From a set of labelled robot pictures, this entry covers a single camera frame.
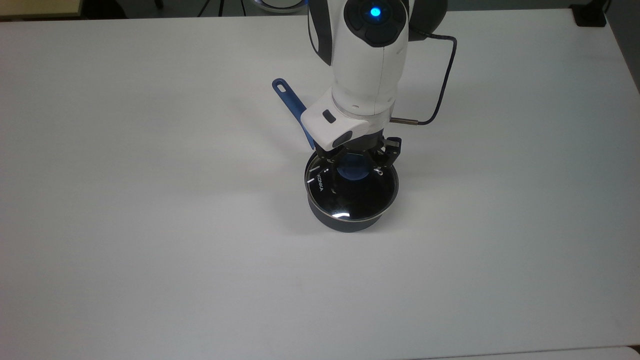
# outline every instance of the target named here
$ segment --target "black object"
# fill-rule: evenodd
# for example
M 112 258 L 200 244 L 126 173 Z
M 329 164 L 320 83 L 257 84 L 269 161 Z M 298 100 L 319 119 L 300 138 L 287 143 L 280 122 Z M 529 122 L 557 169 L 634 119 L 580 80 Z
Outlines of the black object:
M 391 166 L 357 180 L 343 177 L 335 163 L 313 154 L 305 168 L 311 211 L 324 225 L 353 233 L 373 225 L 395 200 L 398 176 Z
M 314 29 L 318 36 L 318 48 L 311 39 L 311 23 L 313 22 Z M 309 30 L 309 40 L 311 46 L 320 59 L 322 59 L 327 65 L 331 66 L 331 58 L 333 51 L 333 38 L 331 36 L 331 20 L 329 17 L 329 5 L 326 0 L 309 0 L 308 2 L 308 16 L 307 27 Z
M 415 0 L 409 19 L 409 41 L 427 38 L 440 25 L 447 13 L 447 0 Z
M 575 24 L 585 28 L 604 28 L 607 19 L 604 16 L 604 8 L 607 0 L 592 0 L 587 5 L 573 4 L 569 6 L 573 11 Z
M 84 0 L 80 14 L 89 20 L 128 19 L 115 0 Z
M 309 206 L 324 225 L 352 233 L 376 221 L 395 200 L 398 176 L 393 167 L 402 139 L 365 135 L 331 151 L 316 144 L 305 168 Z
M 401 0 L 348 0 L 344 6 L 347 27 L 371 47 L 393 44 L 404 28 L 406 14 Z

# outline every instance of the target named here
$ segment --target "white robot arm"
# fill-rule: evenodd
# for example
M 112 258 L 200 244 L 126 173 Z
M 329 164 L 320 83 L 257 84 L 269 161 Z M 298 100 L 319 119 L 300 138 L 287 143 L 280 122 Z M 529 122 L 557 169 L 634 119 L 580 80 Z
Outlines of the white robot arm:
M 318 3 L 327 7 L 318 10 Z M 334 81 L 301 119 L 325 151 L 377 133 L 388 124 L 409 41 L 413 0 L 406 4 L 401 0 L 310 1 L 311 42 L 333 67 Z

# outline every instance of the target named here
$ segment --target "floor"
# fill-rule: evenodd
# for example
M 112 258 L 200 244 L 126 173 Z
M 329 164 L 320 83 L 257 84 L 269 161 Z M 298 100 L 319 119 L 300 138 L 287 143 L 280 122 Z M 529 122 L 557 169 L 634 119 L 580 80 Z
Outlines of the floor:
M 222 16 L 283 16 L 264 11 L 254 4 L 256 0 L 164 0 L 158 9 L 154 0 L 118 0 L 129 18 L 202 17 Z M 449 0 L 450 11 L 567 8 L 572 3 L 586 0 Z M 292 15 L 305 14 L 303 7 Z M 607 12 L 611 28 L 640 89 L 640 0 L 612 0 Z

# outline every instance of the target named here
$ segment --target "white table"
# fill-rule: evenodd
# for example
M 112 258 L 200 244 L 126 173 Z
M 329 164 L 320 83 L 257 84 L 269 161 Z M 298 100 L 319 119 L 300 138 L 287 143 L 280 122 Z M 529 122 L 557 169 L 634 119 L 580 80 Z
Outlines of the white table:
M 449 13 L 371 228 L 308 209 L 304 17 L 0 24 L 0 358 L 408 359 L 640 343 L 640 96 L 569 10 Z M 411 43 L 426 118 L 450 45 Z
M 640 360 L 640 354 L 628 347 L 590 348 L 564 351 L 525 352 L 457 357 L 456 360 Z

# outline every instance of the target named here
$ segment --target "black button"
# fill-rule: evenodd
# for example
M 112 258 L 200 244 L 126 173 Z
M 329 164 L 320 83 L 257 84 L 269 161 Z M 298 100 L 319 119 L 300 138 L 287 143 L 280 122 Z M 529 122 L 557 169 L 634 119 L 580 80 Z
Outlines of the black button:
M 335 117 L 333 115 L 331 115 L 331 113 L 329 112 L 329 110 L 324 110 L 322 112 L 322 115 L 324 116 L 324 118 L 329 122 L 329 124 L 333 124 L 333 122 L 335 121 Z
M 400 0 L 390 0 L 389 3 L 394 9 L 394 20 L 398 22 L 404 22 L 404 6 Z
M 353 135 L 353 132 L 351 130 L 340 135 L 339 138 L 333 141 L 333 147 L 338 147 L 340 144 L 346 143 L 347 141 L 349 141 L 349 139 L 351 139 L 351 135 Z
M 364 25 L 362 19 L 358 15 L 358 4 L 351 3 L 347 6 L 347 18 L 349 19 L 349 23 L 353 26 L 353 29 L 358 31 Z
M 397 32 L 398 29 L 393 24 L 386 24 L 367 29 L 364 36 L 373 44 L 381 45 L 391 43 L 396 38 Z

